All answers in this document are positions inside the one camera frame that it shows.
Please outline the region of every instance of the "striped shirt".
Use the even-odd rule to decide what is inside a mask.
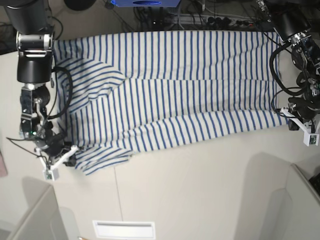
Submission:
[[[237,31],[56,41],[57,64],[73,78],[72,101],[58,124],[85,148],[75,168],[89,175],[138,152],[286,124],[270,105],[277,84],[269,58],[276,48],[261,32]],[[69,84],[57,76],[61,110]]]

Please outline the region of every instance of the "blue and white striped fabric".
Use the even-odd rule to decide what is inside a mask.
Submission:
[[[86,149],[76,155],[76,168],[89,175],[137,152],[286,124],[270,106],[277,84],[269,58],[276,47],[260,32],[234,31],[57,41],[57,64],[70,70],[74,86],[59,126]],[[58,82],[62,109],[69,86],[61,73]]]

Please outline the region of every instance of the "white bracket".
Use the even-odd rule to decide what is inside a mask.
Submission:
[[[288,108],[286,107],[281,108],[281,113],[283,113],[287,117],[292,117],[290,119],[294,121],[299,126],[299,128],[304,132],[303,143],[305,145],[307,145],[308,147],[310,145],[318,146],[319,138],[320,138],[320,134],[318,133],[320,128],[320,121],[316,126],[315,133],[311,133],[311,124],[309,122],[302,123],[298,118],[295,118],[296,116],[294,116],[289,112]]]
[[[70,151],[66,152],[64,155],[62,155],[62,157],[60,157],[59,160],[57,160],[55,162],[55,164],[50,166],[50,169],[48,169],[48,166],[46,164],[45,159],[40,156],[39,159],[41,161],[41,164],[43,166],[43,175],[44,175],[44,179],[46,180],[52,180],[52,181],[56,181],[59,178],[59,171],[58,171],[58,167],[67,162],[69,160],[69,158],[74,155],[76,153],[76,151],[78,151],[79,148],[76,145],[71,146]],[[37,153],[37,155],[40,155],[40,148],[36,148],[35,152]]]

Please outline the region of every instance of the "white vent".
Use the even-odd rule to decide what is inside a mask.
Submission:
[[[119,240],[155,240],[154,222],[93,221],[97,238]]]

